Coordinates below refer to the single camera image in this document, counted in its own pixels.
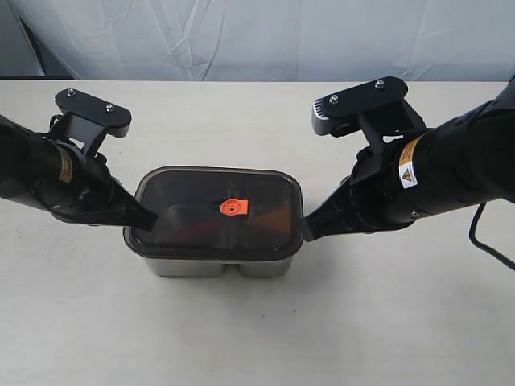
white table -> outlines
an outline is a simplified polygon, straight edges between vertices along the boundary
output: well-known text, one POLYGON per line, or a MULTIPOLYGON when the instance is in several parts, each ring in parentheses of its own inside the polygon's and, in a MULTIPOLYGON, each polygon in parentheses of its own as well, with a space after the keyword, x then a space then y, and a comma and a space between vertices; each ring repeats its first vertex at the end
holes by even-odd
MULTIPOLYGON (((129 135, 101 147, 132 192, 163 165, 275 169, 297 178, 308 213, 365 144, 311 129, 311 102, 350 84, 1 81, 0 113, 47 130, 70 85, 132 112, 129 135)), ((407 100, 438 125, 504 86, 410 84, 407 100)), ((515 274, 469 244, 473 209, 305 244, 277 280, 156 277, 119 228, 7 201, 0 212, 1 385, 515 380, 515 274)), ((514 214, 493 203, 479 229, 512 257, 514 214)))

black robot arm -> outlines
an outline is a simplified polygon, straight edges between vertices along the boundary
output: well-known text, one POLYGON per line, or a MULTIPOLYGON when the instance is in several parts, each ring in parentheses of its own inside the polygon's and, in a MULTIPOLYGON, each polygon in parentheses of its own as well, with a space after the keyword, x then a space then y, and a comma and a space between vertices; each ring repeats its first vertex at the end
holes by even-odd
POLYGON ((320 135, 362 130, 369 146, 351 174, 303 221, 306 240, 402 229, 415 220, 494 199, 515 200, 515 82, 493 101, 436 129, 387 77, 317 100, 320 135), (385 142, 384 137, 399 137, 385 142))
POLYGON ((130 112, 73 89, 57 94, 56 103, 62 114, 52 118, 48 133, 0 116, 0 197, 68 223, 150 231, 156 214, 111 176, 98 152, 107 134, 127 134, 130 112))

white label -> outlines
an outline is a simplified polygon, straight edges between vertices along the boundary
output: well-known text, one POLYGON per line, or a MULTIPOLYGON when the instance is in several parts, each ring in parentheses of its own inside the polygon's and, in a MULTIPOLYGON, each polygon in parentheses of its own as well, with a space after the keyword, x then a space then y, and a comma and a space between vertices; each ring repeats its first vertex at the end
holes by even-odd
POLYGON ((399 178, 401 179, 402 187, 409 189, 418 185, 413 162, 408 162, 399 166, 399 178))

food container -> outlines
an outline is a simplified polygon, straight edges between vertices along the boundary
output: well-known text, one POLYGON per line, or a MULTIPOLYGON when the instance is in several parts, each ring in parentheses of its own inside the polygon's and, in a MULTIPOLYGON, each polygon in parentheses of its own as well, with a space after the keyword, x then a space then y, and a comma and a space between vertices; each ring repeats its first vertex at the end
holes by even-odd
POLYGON ((165 277, 279 277, 303 236, 299 184, 277 171, 165 166, 135 195, 159 218, 152 232, 124 228, 127 245, 165 277))

dark translucent lid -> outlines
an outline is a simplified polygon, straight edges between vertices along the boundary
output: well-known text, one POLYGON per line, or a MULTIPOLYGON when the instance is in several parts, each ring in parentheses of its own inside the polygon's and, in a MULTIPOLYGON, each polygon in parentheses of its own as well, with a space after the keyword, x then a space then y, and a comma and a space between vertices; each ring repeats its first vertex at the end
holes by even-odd
POLYGON ((276 261, 303 242, 300 186, 276 171, 167 166, 143 178, 136 199, 159 215, 152 232, 124 230, 145 257, 276 261))

